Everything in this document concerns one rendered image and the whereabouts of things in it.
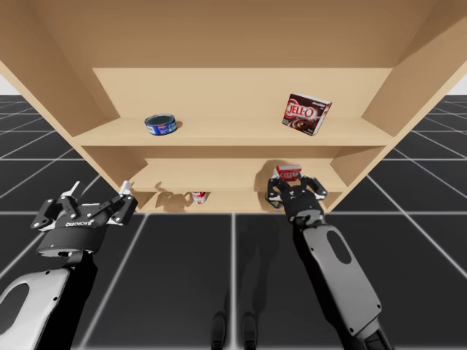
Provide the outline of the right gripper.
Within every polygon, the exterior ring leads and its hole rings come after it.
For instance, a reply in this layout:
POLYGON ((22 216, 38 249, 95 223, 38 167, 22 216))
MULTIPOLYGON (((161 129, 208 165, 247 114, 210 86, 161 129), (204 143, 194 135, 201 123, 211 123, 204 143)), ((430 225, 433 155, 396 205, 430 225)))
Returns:
POLYGON ((301 224, 322 222, 325 214, 319 201, 327 197, 327 190, 315 177, 301 175, 300 184, 301 186, 289 186, 280 177, 272 177, 267 183, 265 199, 273 207, 282 207, 283 204, 287 220, 290 223, 296 221, 301 224))

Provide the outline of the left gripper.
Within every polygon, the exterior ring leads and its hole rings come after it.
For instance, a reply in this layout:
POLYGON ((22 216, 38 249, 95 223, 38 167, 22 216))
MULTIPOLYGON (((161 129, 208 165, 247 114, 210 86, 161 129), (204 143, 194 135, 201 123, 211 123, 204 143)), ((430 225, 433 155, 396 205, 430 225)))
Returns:
POLYGON ((131 193, 131 183, 125 180, 119 195, 103 204, 77 205, 81 196, 81 181, 63 192, 57 199, 47 199, 41 206, 31 229, 48 230, 36 248, 42 256, 69 256, 75 252, 95 254, 100 250, 107 225, 127 225, 133 216, 138 200, 131 193), (88 216, 97 209, 97 214, 88 216))

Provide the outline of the red and white carton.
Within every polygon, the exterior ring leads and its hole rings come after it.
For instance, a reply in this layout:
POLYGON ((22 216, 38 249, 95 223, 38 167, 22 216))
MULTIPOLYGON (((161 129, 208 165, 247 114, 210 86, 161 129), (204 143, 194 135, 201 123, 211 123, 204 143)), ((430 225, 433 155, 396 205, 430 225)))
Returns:
POLYGON ((298 164, 282 164, 274 169, 274 176, 285 182, 297 181, 301 176, 302 167, 298 164))

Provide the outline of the brown and white carton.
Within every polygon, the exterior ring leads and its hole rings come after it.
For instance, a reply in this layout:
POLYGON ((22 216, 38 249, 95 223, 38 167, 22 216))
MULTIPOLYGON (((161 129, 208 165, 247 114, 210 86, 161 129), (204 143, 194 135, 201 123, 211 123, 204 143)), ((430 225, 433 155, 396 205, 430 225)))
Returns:
POLYGON ((332 103, 313 96, 291 93, 282 119, 289 128, 313 136, 317 134, 332 103))

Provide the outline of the blue flat can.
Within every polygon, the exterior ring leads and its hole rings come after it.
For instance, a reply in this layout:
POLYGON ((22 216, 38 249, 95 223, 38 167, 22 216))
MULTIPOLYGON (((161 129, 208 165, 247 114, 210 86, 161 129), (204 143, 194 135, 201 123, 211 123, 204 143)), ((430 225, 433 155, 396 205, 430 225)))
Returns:
POLYGON ((154 114, 147 117, 144 124, 154 136, 168 135, 177 129, 177 121, 172 114, 154 114))

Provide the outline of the pale wooden shelf unit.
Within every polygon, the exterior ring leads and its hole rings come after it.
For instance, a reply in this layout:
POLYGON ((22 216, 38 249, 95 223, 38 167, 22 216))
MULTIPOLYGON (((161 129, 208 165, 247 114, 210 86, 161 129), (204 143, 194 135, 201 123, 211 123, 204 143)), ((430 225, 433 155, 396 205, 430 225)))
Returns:
POLYGON ((0 0, 0 74, 140 212, 270 211, 278 163, 331 211, 467 74, 467 0, 0 0))

